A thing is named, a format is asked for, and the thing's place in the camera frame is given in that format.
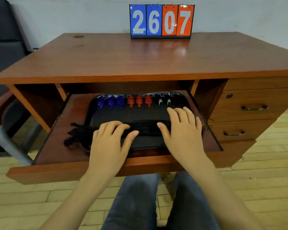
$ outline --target jeans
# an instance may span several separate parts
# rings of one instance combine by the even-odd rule
[[[160,174],[127,176],[101,230],[156,230],[156,195]],[[167,229],[219,230],[203,191],[187,172],[174,180],[176,197]]]

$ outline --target wooden floor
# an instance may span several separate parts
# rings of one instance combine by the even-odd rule
[[[35,148],[44,136],[43,132]],[[31,157],[35,155],[36,151],[30,153]],[[37,229],[71,193],[77,181],[21,185],[5,177],[15,165],[18,163],[13,158],[0,158],[0,230]],[[268,229],[288,229],[288,110],[239,162],[220,173]],[[166,224],[171,210],[173,178],[174,174],[162,175],[158,186],[159,226]],[[123,179],[115,178],[108,185],[89,209],[80,230],[100,229]]]

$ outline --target desk cabinet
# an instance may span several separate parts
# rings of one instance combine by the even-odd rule
[[[88,155],[66,152],[60,158],[54,152],[59,147],[53,136],[65,138],[70,130],[66,125],[57,131],[54,125],[68,94],[186,90],[222,148],[206,151],[219,168],[242,158],[288,108],[288,50],[245,34],[193,33],[190,40],[77,35],[62,34],[0,73],[0,84],[12,90],[52,141],[34,165],[9,170],[7,176],[23,184],[77,180],[85,172]],[[128,158],[118,176],[182,169],[168,152],[147,151]]]

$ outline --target hand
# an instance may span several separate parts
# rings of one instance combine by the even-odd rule
[[[194,170],[211,163],[204,152],[201,137],[202,124],[199,117],[186,107],[168,108],[171,119],[171,133],[163,123],[157,123],[164,142],[173,157],[185,170]]]
[[[94,131],[87,174],[98,175],[108,182],[115,177],[125,162],[132,141],[139,134],[139,131],[130,132],[121,146],[122,134],[129,128],[120,121],[111,121]]]

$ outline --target wall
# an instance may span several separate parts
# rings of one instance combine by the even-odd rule
[[[288,0],[8,0],[30,47],[64,32],[130,32],[129,4],[195,4],[193,32],[239,31],[288,49]]]

